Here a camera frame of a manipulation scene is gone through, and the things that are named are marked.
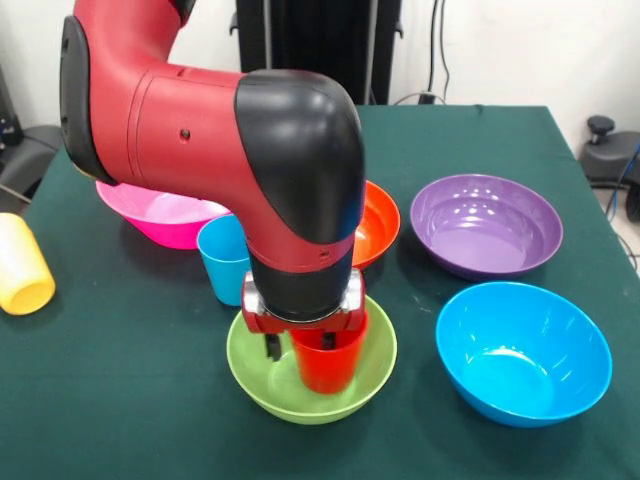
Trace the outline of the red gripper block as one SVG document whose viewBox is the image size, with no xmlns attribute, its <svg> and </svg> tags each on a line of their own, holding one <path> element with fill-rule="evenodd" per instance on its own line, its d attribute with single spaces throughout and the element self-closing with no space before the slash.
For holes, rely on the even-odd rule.
<svg viewBox="0 0 640 480">
<path fill-rule="evenodd" d="M 292 321 L 270 313 L 256 289 L 242 292 L 242 314 L 252 333 L 265 334 L 266 356 L 278 362 L 282 356 L 280 333 L 289 330 L 322 330 L 322 348 L 335 348 L 335 333 L 357 330 L 365 319 L 364 290 L 347 290 L 339 307 L 331 314 L 314 320 Z"/>
</svg>

